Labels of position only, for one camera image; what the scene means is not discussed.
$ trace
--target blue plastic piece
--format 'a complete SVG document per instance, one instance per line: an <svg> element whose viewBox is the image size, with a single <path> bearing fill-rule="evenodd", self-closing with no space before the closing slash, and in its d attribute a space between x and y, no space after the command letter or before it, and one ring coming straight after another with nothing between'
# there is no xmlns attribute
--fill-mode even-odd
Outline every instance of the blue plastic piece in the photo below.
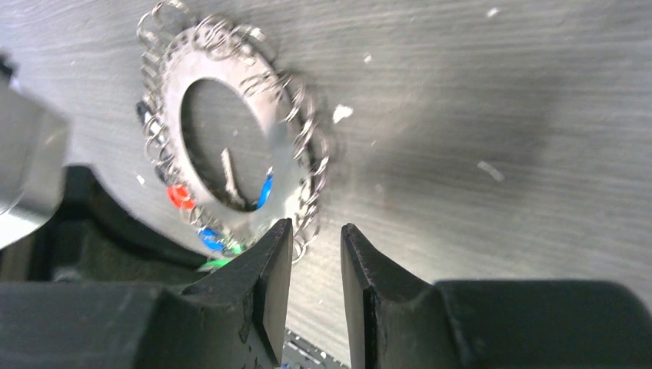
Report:
<svg viewBox="0 0 652 369"><path fill-rule="evenodd" d="M261 190L261 197L258 198L257 209L260 209L263 206L264 202L267 201L270 192L271 192L271 175L267 175L267 179L265 180L265 183L263 184L263 189Z"/></svg>
<svg viewBox="0 0 652 369"><path fill-rule="evenodd" d="M207 248L213 251L222 251L224 244L221 242L221 235L210 229L204 229L197 234L201 242L204 242Z"/></svg>
<svg viewBox="0 0 652 369"><path fill-rule="evenodd" d="M269 193L271 192L271 174L267 175L263 188L261 190L261 196L258 198L258 205L256 208L261 208L263 204L267 201ZM204 242L207 248L212 251L222 251L224 249L224 244L221 242L221 235L218 232L215 232L210 229L204 229L203 231L197 233L201 242Z"/></svg>

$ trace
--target textured gray surface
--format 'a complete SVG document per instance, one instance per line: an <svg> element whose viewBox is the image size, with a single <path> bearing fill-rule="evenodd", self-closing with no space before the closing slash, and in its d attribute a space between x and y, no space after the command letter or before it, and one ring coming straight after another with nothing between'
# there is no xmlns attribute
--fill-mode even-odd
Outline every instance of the textured gray surface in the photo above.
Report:
<svg viewBox="0 0 652 369"><path fill-rule="evenodd" d="M153 4L8 0L0 43L21 63L22 84L72 118L72 160L91 162L138 218L190 242L143 159L133 109L134 30ZM277 65L307 73L326 116L354 109L329 128L326 225L292 273L293 331L348 361L346 222L426 280L611 279L652 304L652 2L190 4L263 28L281 45ZM194 145L216 163L234 149L254 197L268 157L253 118L208 83L189 106Z"/></svg>

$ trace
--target keyring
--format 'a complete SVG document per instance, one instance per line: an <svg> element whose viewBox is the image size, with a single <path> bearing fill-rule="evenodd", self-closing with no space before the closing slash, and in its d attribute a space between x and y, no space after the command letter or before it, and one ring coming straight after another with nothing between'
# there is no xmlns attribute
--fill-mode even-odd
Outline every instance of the keyring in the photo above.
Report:
<svg viewBox="0 0 652 369"><path fill-rule="evenodd" d="M182 12L193 26L173 35L161 19L164 8ZM145 28L149 17L158 30ZM250 43L268 41L259 28L238 25L223 14L198 22L189 7L176 0L159 2L145 14L137 36L145 47L141 57L145 94L139 108L145 155L168 185L181 219L204 242L209 264L222 266L237 257L282 218L293 220L293 263L299 261L320 229L317 203L329 158L328 141L315 134L319 127L314 98L304 82L275 70ZM188 88L202 79L229 87L248 106L268 144L272 168L254 211L235 210L216 198L188 155L181 104ZM222 164L227 179L232 178L228 150ZM227 193L232 202L243 202L229 180Z"/></svg>

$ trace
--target red bead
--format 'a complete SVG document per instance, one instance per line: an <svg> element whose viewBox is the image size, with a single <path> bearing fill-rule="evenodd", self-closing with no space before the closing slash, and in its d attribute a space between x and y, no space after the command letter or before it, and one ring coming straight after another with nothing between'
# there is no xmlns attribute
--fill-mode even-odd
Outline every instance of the red bead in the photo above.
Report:
<svg viewBox="0 0 652 369"><path fill-rule="evenodd" d="M184 210L190 210L195 207L195 202L188 198L188 190L181 185L168 187L168 197L177 209L183 206Z"/></svg>

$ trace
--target wire wrapping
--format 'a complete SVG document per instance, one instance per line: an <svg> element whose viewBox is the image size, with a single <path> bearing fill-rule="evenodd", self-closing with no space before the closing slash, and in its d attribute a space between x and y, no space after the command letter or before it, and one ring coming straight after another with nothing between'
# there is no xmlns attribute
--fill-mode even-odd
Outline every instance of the wire wrapping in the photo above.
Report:
<svg viewBox="0 0 652 369"><path fill-rule="evenodd" d="M170 44L175 40L175 34L161 19L161 10L165 7L179 11L189 19L192 27L195 28L189 40L190 43L197 50L207 52L209 57L214 60L239 58L248 65L253 65L256 62L255 55L258 50L249 42L249 39L253 38L261 44L267 44L269 40L259 28L253 25L236 25L223 14L209 15L198 22L190 8L178 0L157 3L150 12L142 16L138 23L136 35L145 49L141 57L141 73L145 87L143 101L151 112L151 116L143 127L146 137L145 157L165 175L166 181L171 186L183 186L188 189L188 196L181 201L183 206L179 208L181 218L186 223L198 231L203 231L206 228L220 228L218 220L207 214L202 206L195 204L194 195L188 188L182 170L175 164L174 150L171 150L172 143L168 140L168 128L160 120L164 108L161 93L161 71L165 68L165 50L168 46L174 48L174 45ZM158 27L158 32L150 31L145 27L145 22L150 17ZM279 100L285 98L286 95L290 96L290 110L281 122L290 125L299 122L298 127L295 127L298 129L298 134L294 140L293 159L308 167L308 175L301 181L300 209L295 214L295 224L298 227L294 235L296 255L292 263L295 264L304 257L307 247L314 242L321 230L318 199L326 184L329 159L328 141L325 136L320 135L318 147L321 159L314 159L315 155L311 144L314 144L315 132L319 132L315 118L316 107L314 97L307 90L302 78L289 73L275 75L268 72L246 78L241 82L241 86L247 84L243 94L245 96L253 96L264 91L276 91L276 97ZM290 93L291 84L295 86L293 93ZM309 153L311 157L308 165L304 163L306 153ZM237 244L228 234L220 233L225 235L224 250L226 254L222 252L222 255L231 256L228 253L234 247L241 245Z"/></svg>

